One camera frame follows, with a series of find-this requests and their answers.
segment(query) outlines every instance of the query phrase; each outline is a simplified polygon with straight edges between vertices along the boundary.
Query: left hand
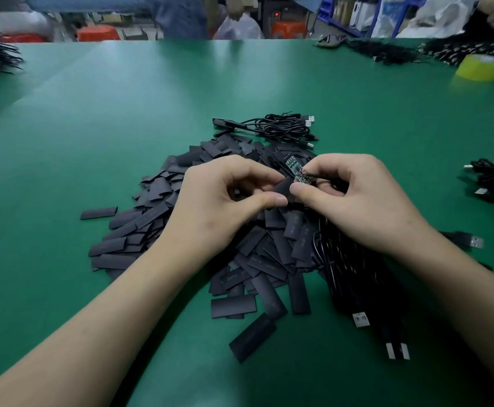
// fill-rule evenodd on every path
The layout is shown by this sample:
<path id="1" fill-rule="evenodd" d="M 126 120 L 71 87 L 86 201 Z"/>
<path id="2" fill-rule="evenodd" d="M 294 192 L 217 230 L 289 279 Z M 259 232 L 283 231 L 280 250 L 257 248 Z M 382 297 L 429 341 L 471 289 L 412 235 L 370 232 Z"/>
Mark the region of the left hand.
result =
<path id="1" fill-rule="evenodd" d="M 239 21 L 243 15 L 243 1 L 242 0 L 226 0 L 226 9 L 228 10 L 228 16 L 235 21 Z"/>
<path id="2" fill-rule="evenodd" d="M 161 239 L 178 250 L 185 247 L 199 261 L 196 264 L 203 265 L 231 242 L 249 218 L 287 205 L 284 195 L 271 191 L 283 179 L 280 172 L 241 156 L 190 167 Z M 251 196 L 234 201 L 236 188 Z"/>

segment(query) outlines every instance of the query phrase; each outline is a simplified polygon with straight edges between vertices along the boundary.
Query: green table surface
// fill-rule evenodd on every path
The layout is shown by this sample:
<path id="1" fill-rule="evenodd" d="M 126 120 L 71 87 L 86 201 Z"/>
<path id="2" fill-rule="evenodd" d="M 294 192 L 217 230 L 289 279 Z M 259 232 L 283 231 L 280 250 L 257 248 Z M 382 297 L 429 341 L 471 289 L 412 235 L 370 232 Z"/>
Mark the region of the green table surface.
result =
<path id="1" fill-rule="evenodd" d="M 494 82 L 302 40 L 20 48 L 25 72 L 0 75 L 0 373 L 108 285 L 87 257 L 108 220 L 80 221 L 80 212 L 131 207 L 140 178 L 209 139 L 212 117 L 314 115 L 318 153 L 376 155 L 436 228 L 484 237 L 473 255 L 494 267 L 494 205 L 459 179 L 463 164 L 494 159 Z M 240 365 L 228 343 L 257 315 L 212 320 L 198 277 L 115 405 L 493 405 L 493 380 L 420 283 L 395 272 L 411 292 L 409 362 L 388 360 L 369 329 L 337 315 L 311 273 L 312 315 L 279 320 Z M 286 287 L 278 291 L 290 308 Z"/>

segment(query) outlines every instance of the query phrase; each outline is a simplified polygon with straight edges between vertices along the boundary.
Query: yellow tape roll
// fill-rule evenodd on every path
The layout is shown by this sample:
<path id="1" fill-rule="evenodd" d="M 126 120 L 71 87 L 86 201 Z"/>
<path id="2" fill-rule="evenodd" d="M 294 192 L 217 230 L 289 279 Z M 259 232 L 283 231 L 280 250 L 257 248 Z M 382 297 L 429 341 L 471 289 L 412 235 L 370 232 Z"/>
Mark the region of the yellow tape roll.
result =
<path id="1" fill-rule="evenodd" d="M 494 81 L 494 57 L 469 54 L 456 70 L 456 75 L 473 81 Z"/>

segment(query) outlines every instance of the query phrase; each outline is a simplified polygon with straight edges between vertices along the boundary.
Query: circuit board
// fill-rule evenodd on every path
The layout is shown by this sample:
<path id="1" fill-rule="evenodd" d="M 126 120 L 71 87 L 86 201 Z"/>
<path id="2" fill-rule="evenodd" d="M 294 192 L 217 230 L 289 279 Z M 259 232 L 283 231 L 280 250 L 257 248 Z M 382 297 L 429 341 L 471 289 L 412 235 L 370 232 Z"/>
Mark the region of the circuit board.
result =
<path id="1" fill-rule="evenodd" d="M 288 156 L 285 163 L 300 183 L 311 184 L 311 180 L 302 174 L 302 164 L 296 157 Z"/>

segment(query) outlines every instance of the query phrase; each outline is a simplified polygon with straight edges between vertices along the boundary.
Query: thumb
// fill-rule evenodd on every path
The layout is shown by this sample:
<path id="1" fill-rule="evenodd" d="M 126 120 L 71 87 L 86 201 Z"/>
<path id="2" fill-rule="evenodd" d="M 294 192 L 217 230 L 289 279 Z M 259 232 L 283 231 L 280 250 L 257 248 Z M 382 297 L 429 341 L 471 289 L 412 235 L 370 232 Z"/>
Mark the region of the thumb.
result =
<path id="1" fill-rule="evenodd" d="M 343 200 L 322 190 L 319 190 L 314 185 L 304 183 L 292 183 L 290 192 L 296 196 L 307 207 L 319 212 L 325 217 L 335 215 L 336 207 Z"/>
<path id="2" fill-rule="evenodd" d="M 274 207 L 284 207 L 288 200 L 282 194 L 273 191 L 261 191 L 236 203 L 237 215 L 242 222 L 254 217 L 258 212 Z"/>

